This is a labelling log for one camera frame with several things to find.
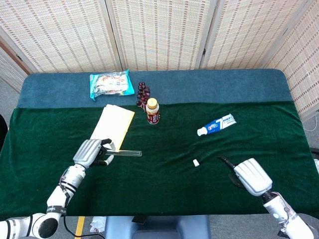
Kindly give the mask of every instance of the yellow line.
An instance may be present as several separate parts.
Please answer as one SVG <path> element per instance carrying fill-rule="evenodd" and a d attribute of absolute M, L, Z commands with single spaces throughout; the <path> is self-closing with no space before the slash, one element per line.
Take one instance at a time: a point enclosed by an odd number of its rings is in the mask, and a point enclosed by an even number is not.
<path fill-rule="evenodd" d="M 85 217 L 79 217 L 78 225 L 76 227 L 76 232 L 75 232 L 75 234 L 77 236 L 81 236 L 82 235 L 83 226 L 84 226 L 84 219 L 85 219 Z"/>

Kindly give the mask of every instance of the robotic hand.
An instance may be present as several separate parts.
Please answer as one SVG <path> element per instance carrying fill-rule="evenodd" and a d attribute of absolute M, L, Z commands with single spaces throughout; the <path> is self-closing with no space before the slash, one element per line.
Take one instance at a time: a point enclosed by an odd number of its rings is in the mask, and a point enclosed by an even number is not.
<path fill-rule="evenodd" d="M 224 157 L 218 158 L 231 168 L 250 194 L 262 198 L 264 207 L 281 225 L 279 236 L 290 239 L 319 239 L 318 232 L 296 214 L 281 194 L 270 190 L 273 181 L 254 158 L 238 165 L 233 165 Z M 241 186 L 235 183 L 232 177 L 231 181 L 236 186 Z"/>
<path fill-rule="evenodd" d="M 32 236 L 39 239 L 51 237 L 62 215 L 66 215 L 66 208 L 77 188 L 85 177 L 85 170 L 92 165 L 109 165 L 114 156 L 101 160 L 107 153 L 104 144 L 114 149 L 110 139 L 87 139 L 73 157 L 75 165 L 68 167 L 62 174 L 59 185 L 47 200 L 46 214 L 37 213 L 24 219 L 11 219 L 0 222 L 0 239 L 18 239 Z"/>

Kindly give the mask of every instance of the white cap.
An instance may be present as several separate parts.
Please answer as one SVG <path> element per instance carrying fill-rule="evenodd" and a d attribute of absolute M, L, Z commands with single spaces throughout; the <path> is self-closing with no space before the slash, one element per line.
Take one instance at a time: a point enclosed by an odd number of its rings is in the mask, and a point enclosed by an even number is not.
<path fill-rule="evenodd" d="M 194 163 L 194 166 L 195 166 L 195 167 L 198 167 L 198 166 L 199 166 L 199 162 L 197 161 L 197 159 L 194 159 L 194 160 L 193 160 L 193 163 Z"/>
<path fill-rule="evenodd" d="M 201 136 L 202 134 L 207 134 L 207 129 L 205 127 L 199 128 L 197 130 L 198 136 Z"/>

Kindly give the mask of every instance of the black wire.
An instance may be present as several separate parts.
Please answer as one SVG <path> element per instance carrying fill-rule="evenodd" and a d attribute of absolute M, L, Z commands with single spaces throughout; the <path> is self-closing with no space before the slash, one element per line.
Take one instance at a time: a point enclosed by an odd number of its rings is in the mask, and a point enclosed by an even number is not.
<path fill-rule="evenodd" d="M 102 236 L 102 235 L 100 235 L 100 234 L 86 234 L 86 235 L 77 236 L 77 235 L 75 235 L 73 232 L 71 232 L 71 231 L 69 230 L 69 228 L 66 226 L 65 216 L 64 216 L 64 218 L 63 218 L 63 222 L 64 222 L 64 227 L 65 227 L 65 229 L 66 229 L 69 233 L 71 233 L 75 238 L 90 237 L 90 236 L 100 236 L 100 237 L 102 237 L 103 239 L 105 239 L 105 237 Z"/>

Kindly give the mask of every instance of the woven screen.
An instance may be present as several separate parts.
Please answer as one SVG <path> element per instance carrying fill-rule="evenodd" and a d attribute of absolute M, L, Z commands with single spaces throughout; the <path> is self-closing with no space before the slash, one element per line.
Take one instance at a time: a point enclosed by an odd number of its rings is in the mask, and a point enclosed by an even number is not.
<path fill-rule="evenodd" d="M 27 74 L 0 48 L 0 79 L 20 92 Z"/>
<path fill-rule="evenodd" d="M 0 26 L 39 72 L 120 70 L 98 0 L 2 0 Z"/>
<path fill-rule="evenodd" d="M 258 68 L 303 0 L 226 0 L 205 69 Z"/>
<path fill-rule="evenodd" d="M 194 69 L 210 2 L 111 0 L 126 67 Z"/>
<path fill-rule="evenodd" d="M 282 70 L 299 115 L 319 109 L 319 0 L 315 0 L 266 65 Z"/>

